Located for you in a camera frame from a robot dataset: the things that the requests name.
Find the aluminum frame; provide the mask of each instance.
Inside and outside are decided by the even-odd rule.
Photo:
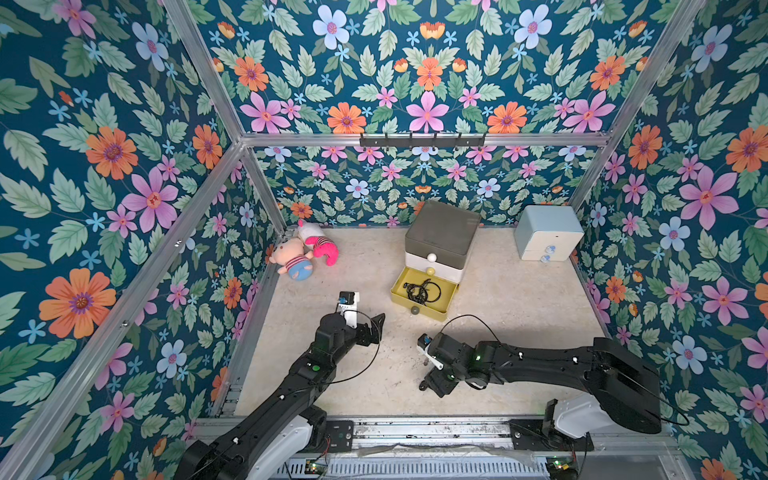
[[[608,144],[601,148],[598,154],[594,156],[587,171],[581,178],[581,182],[579,182],[578,187],[576,187],[571,195],[571,199],[568,201],[568,204],[574,210],[578,210],[589,198],[592,186],[603,173],[605,165],[616,151],[624,133],[632,126],[632,122],[645,102],[645,98],[656,85],[661,72],[669,63],[670,58],[672,58],[675,50],[677,50],[677,47],[683,40],[683,36],[705,3],[707,3],[707,0],[680,0],[680,3],[677,4],[672,18],[667,23],[667,26],[664,27],[654,49],[648,55],[648,63],[645,65],[642,73],[640,73],[640,76],[637,77],[637,82],[632,87],[632,91],[624,100],[624,103],[621,104],[619,112],[608,129]]]
[[[241,144],[232,145],[208,174],[184,211],[166,232],[136,277],[115,303],[104,322],[85,344],[64,377],[57,382],[41,411],[30,421],[21,438],[0,463],[0,478],[28,480],[67,427],[81,400],[91,391],[96,377],[120,345],[134,319],[144,308],[154,288],[165,276],[211,199],[229,178],[243,153]]]

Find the orange flower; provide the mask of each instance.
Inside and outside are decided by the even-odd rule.
[[[422,66],[416,69],[416,74],[419,76],[419,85],[423,86],[424,90],[431,91],[435,85],[440,85],[442,67],[438,65],[437,58],[425,58]]]
[[[125,132],[119,128],[113,132],[109,127],[101,127],[98,133],[98,137],[91,135],[85,141],[91,148],[85,151],[88,161],[96,164],[96,171],[104,177],[111,175],[115,180],[122,180],[125,174],[134,171],[131,165],[139,163],[134,141],[126,140]]]
[[[331,107],[328,126],[333,129],[334,134],[361,134],[363,127],[366,126],[366,118],[361,117],[361,110],[353,105],[349,106],[345,101],[339,104],[339,107]]]
[[[595,72],[589,77],[592,82],[592,90],[607,90],[613,84],[619,81],[619,75],[624,73],[627,66],[624,65],[624,57],[608,57],[606,61],[601,61],[594,69]]]
[[[426,22],[419,26],[419,31],[424,38],[440,38],[445,33],[445,24],[436,22],[434,24]]]
[[[94,323],[101,322],[109,313],[106,306],[114,305],[114,288],[107,288],[109,279],[97,272],[91,278],[87,268],[72,269],[69,281],[57,276],[45,287],[45,292],[55,300],[40,302],[40,320],[56,319],[48,331],[63,339],[74,328],[74,337],[81,339],[93,335]]]
[[[760,162],[768,162],[768,127],[758,125],[757,130],[751,127],[741,131],[738,138],[734,138],[728,151],[732,152],[725,157],[729,165],[733,165],[733,171],[748,172],[758,171],[762,165]]]
[[[205,164],[208,170],[213,170],[223,153],[219,145],[219,135],[210,129],[210,125],[197,125],[194,134],[192,146],[197,149],[197,159]]]
[[[157,440],[157,443],[154,444],[154,448],[152,449],[152,455],[156,457],[163,455],[166,445],[168,445],[168,437],[163,437],[162,439]]]
[[[720,460],[708,458],[701,462],[701,476],[704,480],[736,480],[736,476],[730,470],[726,470]]]
[[[219,23],[219,31],[222,35],[229,38],[230,40],[232,38],[235,38],[235,27],[232,25],[226,23],[226,22],[220,22]]]
[[[408,61],[404,58],[400,58],[398,61],[395,62],[395,71],[399,71],[400,73],[403,73],[404,71],[408,70]]]
[[[632,26],[629,27],[629,36],[635,38],[639,34],[643,33],[643,30],[645,30],[645,25],[648,25],[648,22],[645,20],[640,20],[639,22],[633,23]]]
[[[290,211],[298,218],[304,219],[312,216],[312,208],[301,202],[291,205]]]
[[[467,62],[458,57],[454,58],[453,63],[451,64],[451,68],[453,68],[453,71],[456,73],[462,73],[467,69]]]
[[[763,274],[763,280],[768,282],[768,272]],[[763,302],[768,302],[768,285],[765,283],[758,283],[757,287],[755,287],[755,298],[762,300]],[[760,304],[760,312],[763,312],[763,315],[768,318],[768,303]]]
[[[520,127],[525,125],[528,121],[523,115],[528,111],[522,105],[518,106],[518,102],[511,101],[507,103],[507,108],[504,105],[499,105],[493,111],[493,115],[488,118],[488,129],[492,134],[518,134],[520,133]]]
[[[627,292],[627,287],[624,286],[624,281],[621,278],[612,276],[610,280],[608,280],[607,286],[605,287],[605,293],[608,294],[608,298],[611,299],[612,302],[619,303],[622,300],[624,300],[624,294]]]
[[[656,152],[661,148],[661,137],[659,127],[651,128],[650,125],[643,127],[639,134],[635,134],[632,139],[632,146],[629,147],[630,165],[638,170],[645,170],[648,164],[652,164],[659,158]]]
[[[235,63],[235,75],[240,76],[240,83],[250,88],[251,91],[264,91],[270,78],[264,73],[261,63],[253,63],[251,57],[238,58]]]
[[[219,370],[219,374],[216,375],[216,378],[214,379],[214,389],[210,391],[210,401],[216,402],[216,399],[219,398],[219,391],[221,389],[221,384],[224,383],[224,379],[227,377],[227,367],[223,367],[221,370]]]

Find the pink plush toy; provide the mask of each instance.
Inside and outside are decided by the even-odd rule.
[[[271,263],[282,265],[278,269],[280,275],[288,273],[294,280],[306,280],[312,275],[312,252],[304,253],[304,245],[298,238],[287,240],[277,247],[270,257]]]
[[[327,266],[336,264],[339,259],[339,248],[333,240],[323,235],[323,229],[317,223],[299,220],[299,228],[296,232],[304,244],[314,250],[315,257],[328,257],[326,258]]]

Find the metal vent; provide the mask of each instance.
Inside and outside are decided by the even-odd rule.
[[[292,458],[273,478],[317,478],[305,475],[305,458]],[[326,478],[549,478],[543,463],[529,468],[510,458],[332,458]]]

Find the light blue flower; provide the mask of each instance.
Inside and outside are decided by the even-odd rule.
[[[123,468],[127,468],[129,472],[134,470],[134,467],[139,464],[139,452],[132,452],[128,454],[128,461],[125,462]]]
[[[27,342],[31,345],[32,343],[35,343],[35,340],[39,336],[45,336],[45,332],[43,332],[43,329],[45,328],[45,322],[35,323],[34,320],[29,320],[29,328],[26,330],[22,330],[18,333],[18,335],[21,338],[27,337]]]
[[[93,217],[87,219],[85,223],[93,225],[93,231],[98,232],[104,229],[104,220],[106,220],[104,217],[99,217],[98,213],[94,212]]]
[[[49,110],[48,113],[54,116],[58,116],[59,121],[63,121],[65,118],[72,118],[72,116],[67,113],[67,110],[69,110],[67,105],[62,105],[59,107],[55,101],[51,100],[51,106],[53,108]]]
[[[118,7],[114,8],[114,17],[120,21],[120,25],[128,23],[128,15],[125,12],[121,12]]]
[[[622,25],[618,30],[614,30],[614,40],[621,40],[627,34],[627,27]]]
[[[237,32],[237,36],[240,37],[240,40],[242,41],[249,41],[250,40],[250,32],[247,30],[243,30],[243,27],[240,27],[240,31]]]
[[[411,46],[416,45],[417,43],[421,43],[421,40],[419,40],[419,34],[415,31],[408,32],[408,39],[406,41],[410,43]]]
[[[447,31],[445,33],[445,38],[442,39],[443,43],[447,43],[449,47],[453,46],[453,42],[458,41],[456,40],[456,32],[455,31]]]
[[[97,250],[94,250],[93,253],[89,253],[87,250],[83,250],[83,257],[85,257],[85,260],[80,262],[80,266],[88,266],[89,270],[93,270],[94,265],[101,263],[101,260],[96,258],[98,257]]]
[[[216,42],[216,45],[221,46],[221,44],[224,43],[224,39],[221,38],[221,32],[216,30],[209,30],[208,34],[210,35],[210,40]]]
[[[355,23],[355,21],[352,20],[352,19],[349,20],[349,25],[347,25],[344,28],[349,30],[349,36],[350,37],[352,35],[356,35],[356,34],[360,33],[360,24],[359,23]]]
[[[74,93],[74,102],[76,104],[82,104],[83,107],[87,107],[88,104],[92,104],[94,102],[88,98],[88,90],[78,90],[77,88],[72,88],[72,92]]]
[[[28,228],[24,229],[24,235],[19,234],[19,235],[16,235],[15,237],[13,237],[13,238],[15,240],[20,241],[20,242],[24,242],[22,244],[22,248],[24,250],[27,250],[30,245],[32,245],[33,247],[38,247],[40,245],[40,243],[37,243],[35,241],[38,238],[40,238],[40,234],[36,233],[36,234],[32,235],[32,230],[29,230]]]

